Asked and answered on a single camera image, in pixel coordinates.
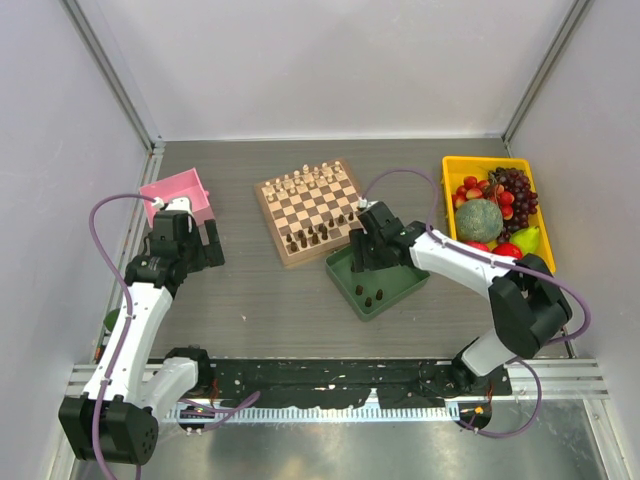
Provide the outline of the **green plastic tray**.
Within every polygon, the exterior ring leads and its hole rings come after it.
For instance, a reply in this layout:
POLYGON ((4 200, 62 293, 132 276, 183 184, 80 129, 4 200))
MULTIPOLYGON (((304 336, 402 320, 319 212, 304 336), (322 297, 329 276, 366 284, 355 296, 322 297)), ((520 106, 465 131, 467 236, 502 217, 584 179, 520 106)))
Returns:
POLYGON ((326 258, 325 268, 339 293, 363 322, 372 320, 421 289, 430 277, 426 271, 407 266, 356 273, 353 271, 352 262, 352 249, 345 247, 326 258), (362 295, 356 295, 357 285, 362 285, 362 295), (379 289, 383 290, 381 300, 376 299, 379 289), (364 306, 367 297, 372 299, 369 308, 364 306))

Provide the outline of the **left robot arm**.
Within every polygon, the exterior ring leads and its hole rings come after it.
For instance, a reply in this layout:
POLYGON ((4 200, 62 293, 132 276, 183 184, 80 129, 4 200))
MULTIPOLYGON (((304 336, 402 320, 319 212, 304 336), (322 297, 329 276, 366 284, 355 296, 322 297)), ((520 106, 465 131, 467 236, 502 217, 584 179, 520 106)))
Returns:
POLYGON ((137 467, 151 458, 159 423, 184 395, 206 396, 214 383, 205 350, 175 347, 149 380, 151 347, 187 276, 224 264, 217 223, 198 226, 184 210, 156 213, 147 247, 126 266, 126 286, 106 350, 78 397, 58 417, 79 460, 137 467))

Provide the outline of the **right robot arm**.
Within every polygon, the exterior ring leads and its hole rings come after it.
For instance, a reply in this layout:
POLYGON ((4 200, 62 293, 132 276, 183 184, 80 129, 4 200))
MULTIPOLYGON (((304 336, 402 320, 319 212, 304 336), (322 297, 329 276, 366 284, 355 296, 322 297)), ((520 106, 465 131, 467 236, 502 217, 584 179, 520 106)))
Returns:
POLYGON ((406 266, 444 276, 485 298, 492 328, 451 362, 444 395, 474 394, 508 361, 533 358, 568 323, 572 311, 546 263, 481 251, 414 221, 403 225, 383 202, 358 202, 350 233, 354 269, 406 266))

